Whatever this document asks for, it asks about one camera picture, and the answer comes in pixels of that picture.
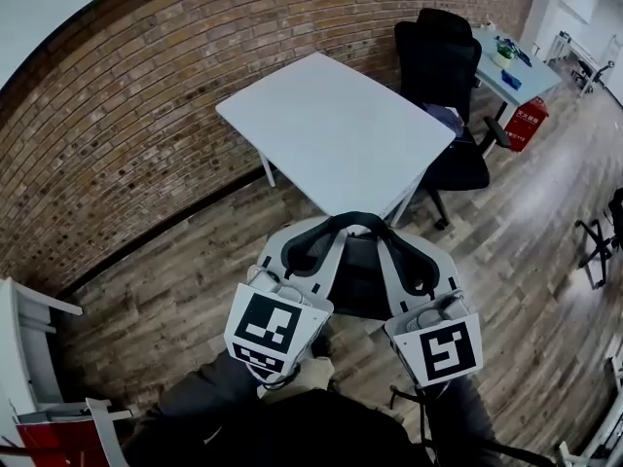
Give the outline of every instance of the chair armrest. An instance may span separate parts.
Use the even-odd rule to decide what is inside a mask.
[[[508,149],[510,147],[510,140],[508,139],[508,135],[506,134],[506,131],[504,131],[504,128],[502,128],[491,116],[485,117],[485,123],[487,124],[489,131],[487,132],[487,135],[485,135],[485,138],[483,138],[482,142],[478,144],[478,148],[481,150],[481,153],[484,154],[489,146],[494,142],[496,142],[500,147]]]

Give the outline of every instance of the person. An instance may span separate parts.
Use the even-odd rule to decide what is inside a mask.
[[[317,386],[301,385],[327,368],[326,361],[316,360],[304,361],[302,375],[271,399],[260,399],[258,381],[245,365],[221,353],[186,375],[144,415],[123,446],[127,463],[130,467],[224,462],[353,465],[359,461],[433,465],[425,448],[412,444],[392,417],[317,384],[332,372],[317,378]],[[479,440],[493,440],[495,435],[468,378],[451,380],[425,410],[436,465],[501,465],[496,453],[480,446]]]

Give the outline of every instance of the light blue desk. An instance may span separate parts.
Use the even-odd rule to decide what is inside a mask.
[[[472,34],[483,48],[476,77],[507,104],[498,119],[502,127],[506,127],[520,105],[543,95],[562,81],[560,76],[538,58],[523,51],[530,58],[532,67],[528,67],[520,58],[513,60],[508,72],[522,82],[522,85],[518,90],[512,89],[502,81],[502,70],[492,59],[497,52],[495,36],[506,38],[507,35],[499,31],[491,32],[485,28],[473,28]]]

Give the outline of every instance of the potted plant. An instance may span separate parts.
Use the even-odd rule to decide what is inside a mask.
[[[502,69],[508,69],[512,60],[517,56],[517,46],[508,38],[497,36],[495,40],[497,41],[497,53],[494,55],[494,62]]]

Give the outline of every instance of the flower pot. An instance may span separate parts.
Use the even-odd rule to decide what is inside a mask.
[[[494,62],[502,69],[508,69],[510,67],[510,63],[513,61],[512,58],[507,58],[504,55],[496,52],[494,55]]]

